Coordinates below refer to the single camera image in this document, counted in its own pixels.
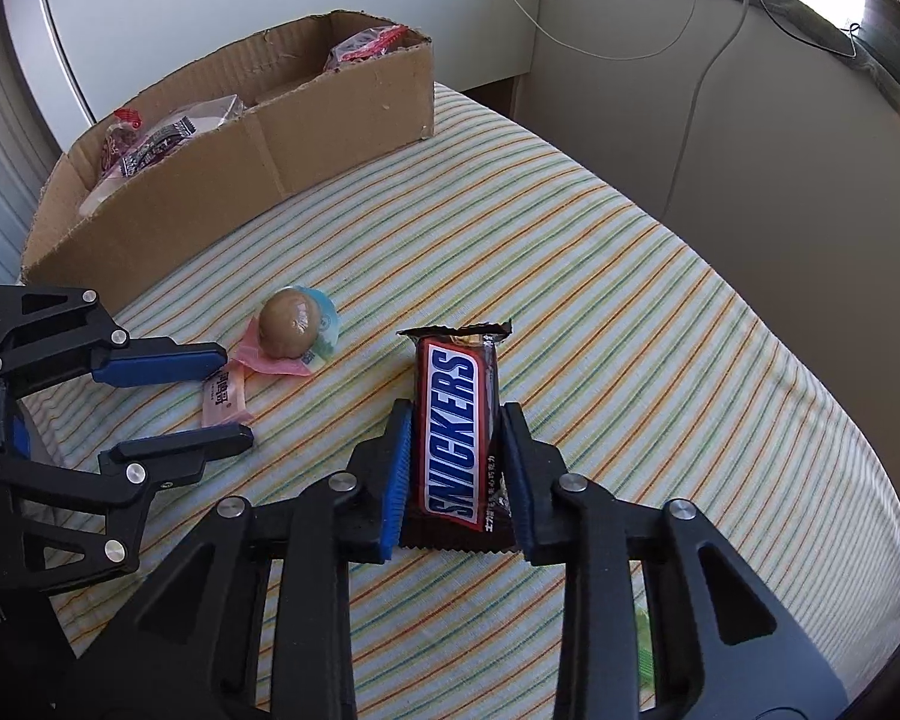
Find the pink wrapper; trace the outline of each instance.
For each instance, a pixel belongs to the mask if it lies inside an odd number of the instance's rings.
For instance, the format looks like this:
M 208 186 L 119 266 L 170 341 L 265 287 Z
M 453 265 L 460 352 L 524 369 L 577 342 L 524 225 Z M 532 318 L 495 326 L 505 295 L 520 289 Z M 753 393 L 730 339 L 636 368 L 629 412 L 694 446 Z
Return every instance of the pink wrapper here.
M 240 339 L 240 343 L 230 353 L 231 360 L 242 362 L 257 373 L 278 373 L 283 376 L 309 376 L 311 370 L 304 365 L 302 359 L 288 360 L 269 357 L 260 348 L 259 333 L 257 332 L 257 317 L 250 319 L 247 331 Z
M 244 390 L 244 367 L 231 360 L 203 382 L 203 427 L 249 422 L 253 415 L 247 411 Z

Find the wire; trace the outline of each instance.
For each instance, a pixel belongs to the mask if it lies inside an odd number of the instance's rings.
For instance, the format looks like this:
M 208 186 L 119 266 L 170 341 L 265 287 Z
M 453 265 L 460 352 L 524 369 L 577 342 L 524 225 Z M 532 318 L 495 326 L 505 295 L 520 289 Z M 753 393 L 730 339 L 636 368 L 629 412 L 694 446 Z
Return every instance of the wire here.
M 710 68 L 712 68 L 717 60 L 722 56 L 722 54 L 730 47 L 730 44 L 736 40 L 737 35 L 740 34 L 740 30 L 744 28 L 744 22 L 746 21 L 746 11 L 749 11 L 749 0 L 743 0 L 743 7 L 740 9 L 740 20 L 738 20 L 737 25 L 733 28 L 733 31 L 730 33 L 730 37 L 727 37 L 727 40 L 724 41 L 724 45 L 720 46 L 720 50 L 718 50 L 713 58 L 706 63 L 706 67 L 703 68 L 703 72 L 700 75 L 700 79 L 697 81 L 697 85 L 693 90 L 693 97 L 690 98 L 690 111 L 687 114 L 687 121 L 683 127 L 683 140 L 680 141 L 680 151 L 677 152 L 677 162 L 674 163 L 674 172 L 670 178 L 670 189 L 667 191 L 667 199 L 663 202 L 663 211 L 660 213 L 660 221 L 663 222 L 665 218 L 667 218 L 667 213 L 670 210 L 670 206 L 674 201 L 674 189 L 677 188 L 677 179 L 680 175 L 680 168 L 683 165 L 683 156 L 687 151 L 687 141 L 690 140 L 690 128 L 693 127 L 693 119 L 697 112 L 697 101 L 700 98 L 700 90 L 703 88 L 703 81 L 706 80 L 706 75 L 710 72 Z
M 794 33 L 792 33 L 789 29 L 785 28 L 785 26 L 775 18 L 773 13 L 770 12 L 770 9 L 767 7 L 767 4 L 765 3 L 764 0 L 760 0 L 760 5 L 763 7 L 764 12 L 767 14 L 767 16 L 770 17 L 770 20 L 776 25 L 776 28 L 779 29 L 784 34 L 792 37 L 798 43 L 802 43 L 804 46 L 813 47 L 813 49 L 820 49 L 822 52 L 832 53 L 832 55 L 834 55 L 834 56 L 844 57 L 845 59 L 856 59 L 857 58 L 857 44 L 856 44 L 856 41 L 853 39 L 853 33 L 855 33 L 855 31 L 860 28 L 859 23 L 854 22 L 847 29 L 837 27 L 837 29 L 840 29 L 840 32 L 847 33 L 847 39 L 850 40 L 850 47 L 852 47 L 852 49 L 853 49 L 853 53 L 838 52 L 836 49 L 830 49 L 829 47 L 822 46 L 819 43 L 814 43 L 812 40 L 804 40 L 799 35 L 794 35 Z
M 688 26 L 690 25 L 690 20 L 693 19 L 694 11 L 697 10 L 697 0 L 693 0 L 693 2 L 690 4 L 690 12 L 687 14 L 687 20 L 683 23 L 683 26 L 680 28 L 680 31 L 677 33 L 677 37 L 674 37 L 674 39 L 672 41 L 670 41 L 666 46 L 664 46 L 660 50 L 657 50 L 656 52 L 644 53 L 643 55 L 639 55 L 639 56 L 603 56 L 603 55 L 600 55 L 600 53 L 588 52 L 588 50 L 578 49 L 576 46 L 572 46 L 569 43 L 564 43 L 562 40 L 557 40 L 557 38 L 554 38 L 554 36 L 552 34 L 550 34 L 542 26 L 540 26 L 539 22 L 535 18 L 533 18 L 533 16 L 531 16 L 530 13 L 527 12 L 527 9 L 525 9 L 525 7 L 520 4 L 519 0 L 513 0 L 513 1 L 514 1 L 514 4 L 518 8 L 520 8 L 520 11 L 523 13 L 523 15 L 526 16 L 530 20 L 530 22 L 533 24 L 533 26 L 536 27 L 538 32 L 540 32 L 542 35 L 544 35 L 545 37 L 552 40 L 558 46 L 562 46 L 562 47 L 564 47 L 564 49 L 569 49 L 572 52 L 581 53 L 584 56 L 592 56 L 594 59 L 603 59 L 607 62 L 634 62 L 635 60 L 638 60 L 638 59 L 650 59 L 650 57 L 660 56 L 663 52 L 665 52 L 665 50 L 668 50 L 670 47 L 676 45 L 677 41 L 679 41 L 679 39 L 683 37 L 683 33 L 686 32 Z

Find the striped tablecloth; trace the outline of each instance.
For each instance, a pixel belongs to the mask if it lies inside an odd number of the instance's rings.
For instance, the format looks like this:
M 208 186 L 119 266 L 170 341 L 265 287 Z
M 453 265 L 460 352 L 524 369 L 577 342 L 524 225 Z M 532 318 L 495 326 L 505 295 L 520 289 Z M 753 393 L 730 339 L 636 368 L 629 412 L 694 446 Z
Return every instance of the striped tablecloth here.
M 136 575 L 55 599 L 74 649 L 218 498 L 295 495 L 379 435 L 413 392 L 398 329 L 512 319 L 501 398 L 533 433 L 621 498 L 695 500 L 859 692 L 900 641 L 900 505 L 859 430 L 673 233 L 516 124 L 440 86 L 436 105 L 434 138 L 291 197 L 118 317 L 134 336 L 233 346 L 299 283 L 333 298 L 341 339 L 310 378 L 248 377 L 255 447 L 156 496 Z M 199 426 L 200 387 L 87 377 L 29 408 L 56 461 L 95 470 L 118 440 Z M 361 717 L 550 715 L 562 570 L 397 550 L 350 586 Z

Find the chocolate bar wrapper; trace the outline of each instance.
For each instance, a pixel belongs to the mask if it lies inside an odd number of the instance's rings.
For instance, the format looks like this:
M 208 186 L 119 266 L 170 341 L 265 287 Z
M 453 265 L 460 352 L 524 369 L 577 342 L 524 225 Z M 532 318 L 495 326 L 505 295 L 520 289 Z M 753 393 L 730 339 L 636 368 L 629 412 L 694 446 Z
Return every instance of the chocolate bar wrapper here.
M 514 547 L 497 452 L 496 344 L 511 324 L 403 330 L 416 346 L 410 495 L 402 546 Z

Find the snickers logo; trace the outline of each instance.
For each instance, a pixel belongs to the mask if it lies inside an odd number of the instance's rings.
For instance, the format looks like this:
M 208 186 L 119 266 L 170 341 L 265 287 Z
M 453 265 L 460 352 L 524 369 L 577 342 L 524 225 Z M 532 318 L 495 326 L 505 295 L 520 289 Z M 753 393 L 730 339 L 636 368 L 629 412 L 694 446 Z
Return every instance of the snickers logo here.
M 479 515 L 482 435 L 479 360 L 431 341 L 423 420 L 423 507 L 471 525 Z

